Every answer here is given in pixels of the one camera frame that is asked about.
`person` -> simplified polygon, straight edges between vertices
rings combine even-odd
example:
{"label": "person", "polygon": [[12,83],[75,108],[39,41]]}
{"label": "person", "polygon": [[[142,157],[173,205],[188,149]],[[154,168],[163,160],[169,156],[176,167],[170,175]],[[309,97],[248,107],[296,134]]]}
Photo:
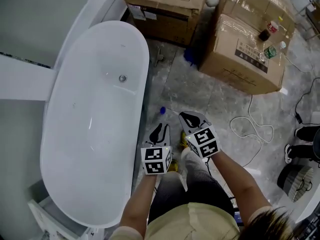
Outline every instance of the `person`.
{"label": "person", "polygon": [[127,202],[111,240],[293,238],[286,214],[273,209],[254,178],[220,151],[211,159],[236,199],[244,223],[240,233],[230,198],[209,174],[200,157],[187,146],[184,135],[181,139],[187,191],[176,170],[168,171],[162,177],[152,202],[157,176],[144,175]]}
{"label": "person", "polygon": [[294,158],[309,159],[320,163],[320,126],[301,127],[294,131],[294,137],[311,144],[290,145],[284,148],[284,160],[287,164]]}

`person's left arm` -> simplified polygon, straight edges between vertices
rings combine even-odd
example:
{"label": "person's left arm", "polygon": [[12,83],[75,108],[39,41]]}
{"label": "person's left arm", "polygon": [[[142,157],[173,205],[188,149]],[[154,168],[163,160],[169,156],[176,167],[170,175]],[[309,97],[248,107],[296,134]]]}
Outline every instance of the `person's left arm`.
{"label": "person's left arm", "polygon": [[144,175],[139,186],[126,203],[120,226],[137,230],[144,238],[147,229],[147,218],[152,196],[156,186],[157,175]]}

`standing person's leg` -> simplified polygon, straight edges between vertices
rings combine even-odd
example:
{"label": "standing person's leg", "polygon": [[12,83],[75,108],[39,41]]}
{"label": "standing person's leg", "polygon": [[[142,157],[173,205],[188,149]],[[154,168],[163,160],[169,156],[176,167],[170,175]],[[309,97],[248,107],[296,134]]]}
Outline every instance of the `standing person's leg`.
{"label": "standing person's leg", "polygon": [[189,147],[182,151],[181,156],[187,169],[188,201],[215,206],[234,216],[234,207],[230,198],[220,184],[209,174],[201,158]]}
{"label": "standing person's leg", "polygon": [[148,224],[173,208],[187,204],[186,191],[180,174],[169,171],[163,175],[152,201]]}
{"label": "standing person's leg", "polygon": [[287,144],[284,149],[285,162],[290,164],[294,158],[305,158],[318,161],[316,157],[313,145],[292,145]]}
{"label": "standing person's leg", "polygon": [[313,142],[316,132],[320,129],[320,126],[308,126],[296,129],[294,136],[298,137],[300,140],[306,142]]}

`gray pants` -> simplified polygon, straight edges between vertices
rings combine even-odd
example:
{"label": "gray pants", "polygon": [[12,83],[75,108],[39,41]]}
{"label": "gray pants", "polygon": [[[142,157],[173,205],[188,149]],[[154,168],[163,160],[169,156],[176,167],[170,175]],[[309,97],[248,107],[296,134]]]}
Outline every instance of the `gray pants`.
{"label": "gray pants", "polygon": [[190,149],[183,152],[186,153],[184,155],[188,190],[185,191],[177,172],[167,172],[161,179],[151,204],[148,224],[173,208],[190,202],[219,207],[234,216],[234,207],[228,195],[208,173],[204,162]]}

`gray tile floor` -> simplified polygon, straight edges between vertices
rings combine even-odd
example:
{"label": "gray tile floor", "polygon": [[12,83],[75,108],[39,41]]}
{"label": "gray tile floor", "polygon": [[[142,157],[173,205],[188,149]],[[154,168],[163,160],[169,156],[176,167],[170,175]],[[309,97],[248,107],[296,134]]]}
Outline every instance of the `gray tile floor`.
{"label": "gray tile floor", "polygon": [[[178,114],[182,111],[195,111],[205,114],[214,125],[222,149],[240,165],[247,164],[260,149],[260,142],[254,137],[239,138],[230,128],[234,117],[249,117],[248,107],[251,96],[238,91],[228,84],[205,75],[184,59],[185,49],[174,44],[147,39],[150,52],[150,88],[149,100],[144,103],[146,109],[145,131],[160,122],[166,122],[171,129],[171,145],[175,158],[179,159],[180,125]],[[164,55],[154,67],[158,49]],[[315,76],[320,76],[320,40],[314,38],[306,42],[299,31],[295,31],[288,50],[288,58],[302,71],[287,62],[282,90],[253,97],[251,115],[258,124],[272,125],[274,128],[271,143],[263,143],[261,151],[246,166],[256,179],[262,192],[274,205],[277,204],[283,191],[277,186],[279,173],[285,166],[284,148],[287,143],[293,144],[294,130],[298,123],[294,117],[295,105],[301,95],[309,90]],[[305,122],[310,120],[311,112],[320,109],[320,92],[315,83],[312,95],[303,98],[298,111]],[[160,114],[165,107],[166,113]],[[254,129],[245,119],[233,122],[239,135],[254,133]],[[258,127],[258,133],[270,140],[272,129],[269,126]],[[228,186],[212,162],[209,163],[212,175],[229,192]],[[137,183],[143,175],[139,167]]]}

